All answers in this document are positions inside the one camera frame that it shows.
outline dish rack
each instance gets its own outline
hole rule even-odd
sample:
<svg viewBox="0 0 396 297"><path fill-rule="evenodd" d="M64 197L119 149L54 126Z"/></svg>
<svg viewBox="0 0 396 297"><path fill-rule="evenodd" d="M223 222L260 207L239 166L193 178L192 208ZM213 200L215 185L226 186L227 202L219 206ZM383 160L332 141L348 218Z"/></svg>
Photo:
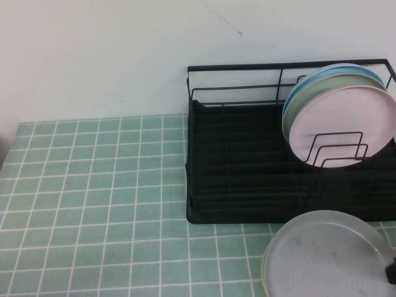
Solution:
<svg viewBox="0 0 396 297"><path fill-rule="evenodd" d="M396 220L396 145L392 140L379 153L367 157L361 131L318 134L356 134L356 153L342 159L361 162L342 168L314 167L295 157L282 134L279 97L286 70L324 67L335 63L382 65L389 79L396 73L386 59L189 66L187 142L187 219L191 223L285 223L312 210L349 213L365 221ZM191 88L192 72L279 71L276 84ZM199 102L197 92L274 88L275 98L263 101Z"/></svg>

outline green tile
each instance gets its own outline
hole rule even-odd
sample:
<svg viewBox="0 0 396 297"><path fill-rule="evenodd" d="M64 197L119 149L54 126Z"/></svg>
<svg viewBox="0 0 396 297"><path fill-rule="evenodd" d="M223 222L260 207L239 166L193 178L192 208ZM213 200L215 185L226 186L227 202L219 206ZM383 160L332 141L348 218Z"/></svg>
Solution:
<svg viewBox="0 0 396 297"><path fill-rule="evenodd" d="M134 243L133 263L155 262L160 260L160 243L147 241Z"/></svg>
<svg viewBox="0 0 396 297"><path fill-rule="evenodd" d="M215 236L215 225L188 224L190 238Z"/></svg>
<svg viewBox="0 0 396 297"><path fill-rule="evenodd" d="M58 192L62 191L64 177L49 178L45 177L41 179L39 192Z"/></svg>
<svg viewBox="0 0 396 297"><path fill-rule="evenodd" d="M89 189L106 189L113 183L113 174L103 173L91 175Z"/></svg>
<svg viewBox="0 0 396 297"><path fill-rule="evenodd" d="M77 122L61 122L58 123L55 134L75 133L76 128L77 128Z"/></svg>
<svg viewBox="0 0 396 297"><path fill-rule="evenodd" d="M12 272L0 273L0 294L7 294Z"/></svg>
<svg viewBox="0 0 396 297"><path fill-rule="evenodd" d="M86 206L99 206L110 204L111 190L89 190Z"/></svg>
<svg viewBox="0 0 396 297"><path fill-rule="evenodd" d="M2 229L22 229L27 225L30 212L8 212L2 223Z"/></svg>
<svg viewBox="0 0 396 297"><path fill-rule="evenodd" d="M34 193L37 191L39 182L39 178L18 179L17 184L15 185L14 194Z"/></svg>
<svg viewBox="0 0 396 297"><path fill-rule="evenodd" d="M139 144L120 144L118 145L118 158L138 157Z"/></svg>
<svg viewBox="0 0 396 297"><path fill-rule="evenodd" d="M104 243L106 226L82 226L79 243Z"/></svg>
<svg viewBox="0 0 396 297"><path fill-rule="evenodd" d="M83 145L95 145L97 142L96 133L77 134L75 137L74 146L80 147Z"/></svg>
<svg viewBox="0 0 396 297"><path fill-rule="evenodd" d="M18 251L0 251L0 271L14 270Z"/></svg>
<svg viewBox="0 0 396 297"><path fill-rule="evenodd" d="M134 225L121 224L121 225L108 225L106 241L119 242L119 241L131 241Z"/></svg>
<svg viewBox="0 0 396 297"><path fill-rule="evenodd" d="M160 169L161 157L142 157L139 161L139 169Z"/></svg>
<svg viewBox="0 0 396 297"><path fill-rule="evenodd" d="M114 171L115 159L94 160L92 162L92 173L104 173Z"/></svg>
<svg viewBox="0 0 396 297"><path fill-rule="evenodd" d="M248 280L249 271L246 259L225 259L220 260L220 270L222 280Z"/></svg>
<svg viewBox="0 0 396 297"><path fill-rule="evenodd" d="M162 238L187 238L186 221L162 221Z"/></svg>
<svg viewBox="0 0 396 297"><path fill-rule="evenodd" d="M18 137L12 142L10 150L24 150L29 146L30 137Z"/></svg>
<svg viewBox="0 0 396 297"><path fill-rule="evenodd" d="M160 202L160 201L161 201L160 186L137 188L137 203Z"/></svg>
<svg viewBox="0 0 396 297"><path fill-rule="evenodd" d="M72 160L92 159L94 147L74 147Z"/></svg>
<svg viewBox="0 0 396 297"><path fill-rule="evenodd" d="M4 164L13 164L13 163L22 163L22 161L25 158L25 153L26 150L11 150L8 152L6 159L4 160Z"/></svg>
<svg viewBox="0 0 396 297"><path fill-rule="evenodd" d="M88 185L88 175L66 176L65 191L85 190Z"/></svg>
<svg viewBox="0 0 396 297"><path fill-rule="evenodd" d="M52 148L48 155L48 161L68 161L70 159L71 147Z"/></svg>
<svg viewBox="0 0 396 297"><path fill-rule="evenodd" d="M163 284L188 283L189 282L188 261L162 263L161 281Z"/></svg>
<svg viewBox="0 0 396 297"><path fill-rule="evenodd" d="M34 128L35 128L34 124L19 124L16 136L17 137L18 136L30 136L33 134Z"/></svg>
<svg viewBox="0 0 396 297"><path fill-rule="evenodd" d="M38 248L45 247L48 245L51 236L51 229L32 229L26 231L26 236L23 248Z"/></svg>
<svg viewBox="0 0 396 297"><path fill-rule="evenodd" d="M186 239L163 240L161 244L162 260L187 260L188 245Z"/></svg>
<svg viewBox="0 0 396 297"><path fill-rule="evenodd" d="M161 288L161 297L190 297L189 286L164 286Z"/></svg>
<svg viewBox="0 0 396 297"><path fill-rule="evenodd" d="M142 142L161 142L162 130L142 131Z"/></svg>
<svg viewBox="0 0 396 297"><path fill-rule="evenodd" d="M84 211L83 225L107 223L108 207L92 207Z"/></svg>
<svg viewBox="0 0 396 297"><path fill-rule="evenodd" d="M82 207L84 205L85 191L63 192L60 208Z"/></svg>
<svg viewBox="0 0 396 297"><path fill-rule="evenodd" d="M121 131L119 133L120 144L136 144L140 142L140 131Z"/></svg>
<svg viewBox="0 0 396 297"><path fill-rule="evenodd" d="M77 242L79 227L55 228L51 239L52 246L67 246Z"/></svg>
<svg viewBox="0 0 396 297"><path fill-rule="evenodd" d="M107 244L105 246L104 264L127 264L131 263L131 243Z"/></svg>
<svg viewBox="0 0 396 297"><path fill-rule="evenodd" d="M70 273L71 269L45 270L40 291L66 291L69 286Z"/></svg>
<svg viewBox="0 0 396 297"><path fill-rule="evenodd" d="M120 119L102 119L99 123L100 132L118 131Z"/></svg>
<svg viewBox="0 0 396 297"><path fill-rule="evenodd" d="M134 240L160 239L160 222L135 223Z"/></svg>
<svg viewBox="0 0 396 297"><path fill-rule="evenodd" d="M191 261L191 281L193 283L218 282L217 260Z"/></svg>
<svg viewBox="0 0 396 297"><path fill-rule="evenodd" d="M103 144L117 144L118 143L118 132L107 132L98 134L98 145Z"/></svg>
<svg viewBox="0 0 396 297"><path fill-rule="evenodd" d="M75 268L73 270L71 289L96 289L99 285L100 267Z"/></svg>
<svg viewBox="0 0 396 297"><path fill-rule="evenodd" d="M133 222L134 212L134 205L112 206L110 208L109 223Z"/></svg>
<svg viewBox="0 0 396 297"><path fill-rule="evenodd" d="M159 220L161 217L161 204L137 204L136 221Z"/></svg>
<svg viewBox="0 0 396 297"><path fill-rule="evenodd" d="M242 226L240 224L216 225L217 235L242 235Z"/></svg>
<svg viewBox="0 0 396 297"><path fill-rule="evenodd" d="M33 209L55 209L61 193L38 193Z"/></svg>
<svg viewBox="0 0 396 297"><path fill-rule="evenodd" d="M101 275L101 288L129 286L129 266L105 266Z"/></svg>
<svg viewBox="0 0 396 297"><path fill-rule="evenodd" d="M144 117L142 119L142 129L161 129L162 128L162 117Z"/></svg>
<svg viewBox="0 0 396 297"><path fill-rule="evenodd" d="M5 179L0 183L0 194L11 194L12 189L14 188L16 179Z"/></svg>
<svg viewBox="0 0 396 297"><path fill-rule="evenodd" d="M44 267L45 254L46 248L21 250L17 269L42 269Z"/></svg>
<svg viewBox="0 0 396 297"><path fill-rule="evenodd" d="M32 212L29 228L52 227L55 220L56 210L44 210Z"/></svg>
<svg viewBox="0 0 396 297"><path fill-rule="evenodd" d="M34 293L40 284L41 271L18 271L14 275L10 293Z"/></svg>
<svg viewBox="0 0 396 297"><path fill-rule="evenodd" d="M21 165L4 164L0 171L0 178L16 178L19 174Z"/></svg>
<svg viewBox="0 0 396 297"><path fill-rule="evenodd" d="M261 264L262 257L249 258L249 267L252 279L258 280L261 278Z"/></svg>
<svg viewBox="0 0 396 297"><path fill-rule="evenodd" d="M269 224L244 224L243 230L245 234L270 233Z"/></svg>
<svg viewBox="0 0 396 297"><path fill-rule="evenodd" d="M271 242L271 236L267 235L246 235L246 247L248 256L264 255L267 245Z"/></svg>
<svg viewBox="0 0 396 297"><path fill-rule="evenodd" d="M71 147L73 146L74 135L55 135L52 147Z"/></svg>
<svg viewBox="0 0 396 297"><path fill-rule="evenodd" d="M148 157L148 156L158 156L161 155L162 149L161 144L141 144L140 145L140 156Z"/></svg>
<svg viewBox="0 0 396 297"><path fill-rule="evenodd" d="M184 184L185 177L186 170L184 168L162 170L163 184Z"/></svg>
<svg viewBox="0 0 396 297"><path fill-rule="evenodd" d="M45 149L51 146L52 136L33 136L29 149Z"/></svg>
<svg viewBox="0 0 396 297"><path fill-rule="evenodd" d="M163 141L182 141L183 129L169 129L163 131Z"/></svg>
<svg viewBox="0 0 396 297"><path fill-rule="evenodd" d="M71 161L69 164L68 174L89 173L91 170L91 161Z"/></svg>
<svg viewBox="0 0 396 297"><path fill-rule="evenodd" d="M183 116L164 116L163 117L164 128L182 128L183 127Z"/></svg>
<svg viewBox="0 0 396 297"><path fill-rule="evenodd" d="M32 209L34 199L35 194L13 195L8 205L8 211L30 210Z"/></svg>
<svg viewBox="0 0 396 297"><path fill-rule="evenodd" d="M184 167L184 155L168 155L163 156L162 167L163 168L174 168Z"/></svg>
<svg viewBox="0 0 396 297"><path fill-rule="evenodd" d="M135 203L136 189L113 189L111 204L131 204Z"/></svg>
<svg viewBox="0 0 396 297"><path fill-rule="evenodd" d="M82 209L60 209L55 226L76 226L80 224Z"/></svg>
<svg viewBox="0 0 396 297"><path fill-rule="evenodd" d="M137 158L122 158L116 162L116 171L137 170Z"/></svg>
<svg viewBox="0 0 396 297"><path fill-rule="evenodd" d="M80 121L77 133L96 132L99 121Z"/></svg>
<svg viewBox="0 0 396 297"><path fill-rule="evenodd" d="M71 267L75 247L52 247L48 249L46 268Z"/></svg>
<svg viewBox="0 0 396 297"><path fill-rule="evenodd" d="M161 184L161 170L139 171L140 186L159 186Z"/></svg>
<svg viewBox="0 0 396 297"><path fill-rule="evenodd" d="M47 163L44 168L43 176L49 175L65 175L67 170L67 162L51 162Z"/></svg>
<svg viewBox="0 0 396 297"><path fill-rule="evenodd" d="M103 246L78 246L75 255L75 266L101 265Z"/></svg>
<svg viewBox="0 0 396 297"><path fill-rule="evenodd" d="M141 118L130 118L121 120L121 130L140 130Z"/></svg>
<svg viewBox="0 0 396 297"><path fill-rule="evenodd" d="M56 123L38 123L36 124L33 135L51 135L54 134Z"/></svg>
<svg viewBox="0 0 396 297"><path fill-rule="evenodd" d="M214 238L190 239L191 259L216 258L216 241Z"/></svg>
<svg viewBox="0 0 396 297"><path fill-rule="evenodd" d="M131 285L152 286L160 284L160 264L133 264Z"/></svg>
<svg viewBox="0 0 396 297"><path fill-rule="evenodd" d="M244 257L245 245L243 236L226 236L217 238L219 257Z"/></svg>
<svg viewBox="0 0 396 297"><path fill-rule="evenodd" d="M183 142L164 142L162 152L164 155L184 154Z"/></svg>
<svg viewBox="0 0 396 297"><path fill-rule="evenodd" d="M246 283L224 283L223 297L251 297L252 288L249 282Z"/></svg>

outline grout line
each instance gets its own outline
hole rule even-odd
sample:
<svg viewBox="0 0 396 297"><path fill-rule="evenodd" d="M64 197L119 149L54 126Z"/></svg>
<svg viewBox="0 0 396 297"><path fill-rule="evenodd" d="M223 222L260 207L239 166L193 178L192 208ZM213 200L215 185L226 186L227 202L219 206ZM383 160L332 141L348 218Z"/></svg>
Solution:
<svg viewBox="0 0 396 297"><path fill-rule="evenodd" d="M116 177L116 164L117 164L117 156L118 156L118 145L119 145L119 135L120 135L120 131L121 131L121 121L119 122L119 126L118 126L118 138L117 138L117 149L116 149L116 158L114 161L114 165L113 165L113 180L111 181L111 190L110 190L110 205L111 205L111 201L113 199L113 188L114 188L114 180ZM107 240L107 234L108 234L108 230L109 230L109 222L110 222L110 213L111 213L111 207L109 207L108 211L107 211L107 221L106 221L106 228L105 228L105 241ZM98 282L98 289L101 286L101 278L103 275L103 265L105 264L105 252L106 252L106 246L103 246L103 250L102 250L102 257L101 257L101 266L100 266L100 272L99 272L99 282Z"/></svg>
<svg viewBox="0 0 396 297"><path fill-rule="evenodd" d="M138 151L138 159L137 159L137 170L140 169L140 148L142 142L142 126L143 126L143 117L140 117L140 139L139 139L139 151ZM139 186L139 172L136 174L136 191L135 191L135 204L137 203L137 190ZM132 232L132 246L131 246L131 267L129 268L129 288L128 288L128 296L131 295L131 286L132 286L132 268L133 268L133 260L134 260L134 243L135 243L135 230L136 230L136 209L137 205L135 205L134 209L134 229Z"/></svg>
<svg viewBox="0 0 396 297"><path fill-rule="evenodd" d="M77 125L76 125L76 127L75 127L75 134L74 134L73 144L74 144L74 142L75 142L75 137L76 137L76 135L77 135L77 129L78 129L78 128L79 128L79 122L77 122ZM67 170L69 169L70 160L71 160L71 158L72 158L72 152L73 152L73 148L70 150L69 161L68 161L68 163L67 163L67 165L66 165L66 172L67 172ZM64 179L63 179L62 191L64 190L65 184L66 184L66 176L65 176ZM54 235L55 223L56 223L56 219L57 219L58 213L59 213L59 206L61 205L62 191L61 191L61 195L60 195L60 197L59 197L58 206L57 206L57 208L56 208L55 217L54 217L54 223L53 223L53 226L52 226L52 229L51 229L51 234L50 234L49 239L48 239L48 244L47 244L47 247L46 247L46 252L45 252L43 267L46 266L46 263L47 263L47 260L48 260L48 253L49 253L49 251L50 251L49 248L50 248L50 245L51 245L52 236ZM38 294L40 293L40 288L41 288L41 285L42 285L42 283L43 283L43 278L44 278L44 270L42 271L42 273L41 273L41 275L40 275L40 281L39 281L38 287L37 287L37 297L38 297Z"/></svg>

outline blue plate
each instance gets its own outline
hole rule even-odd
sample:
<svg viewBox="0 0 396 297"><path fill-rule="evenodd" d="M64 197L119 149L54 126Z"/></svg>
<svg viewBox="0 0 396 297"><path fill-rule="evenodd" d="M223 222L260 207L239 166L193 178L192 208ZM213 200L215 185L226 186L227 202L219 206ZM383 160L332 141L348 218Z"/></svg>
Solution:
<svg viewBox="0 0 396 297"><path fill-rule="evenodd" d="M317 72L315 72L311 75L307 75L303 80L300 80L300 82L298 82L298 84L296 84L291 89L291 92L290 92L288 98L286 99L285 105L283 106L282 119L285 115L287 106L290 104L291 100L297 94L297 92L300 91L303 87L305 87L307 84L309 84L309 83L313 82L314 80L319 79L321 77L333 76L333 75L342 74L342 73L364 74L364 75L372 77L373 79L378 80L382 85L384 85L383 81L379 78L379 76L377 74L375 74L373 71L371 71L367 68L364 68L362 66L359 66L356 64L348 64L348 63L328 65L323 68L320 68Z"/></svg>

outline white plate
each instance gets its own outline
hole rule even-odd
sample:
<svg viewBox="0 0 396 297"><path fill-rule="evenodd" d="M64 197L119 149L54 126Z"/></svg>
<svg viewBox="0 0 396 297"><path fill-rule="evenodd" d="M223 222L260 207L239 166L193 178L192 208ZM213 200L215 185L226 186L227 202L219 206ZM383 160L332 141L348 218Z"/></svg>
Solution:
<svg viewBox="0 0 396 297"><path fill-rule="evenodd" d="M396 133L396 102L385 91L375 87L351 86L329 90L310 100L296 116L290 130L290 146L302 161L308 157L315 135L334 132L363 133L361 143L368 144L366 157L380 151ZM323 167L348 166L359 161L327 158L354 157L357 146L322 148L322 145L357 144L359 134L317 137L308 164ZM362 157L365 147L359 148Z"/></svg>
<svg viewBox="0 0 396 297"><path fill-rule="evenodd" d="M268 297L395 297L385 268L394 252L364 221L341 212L300 215L274 236L263 261Z"/></svg>

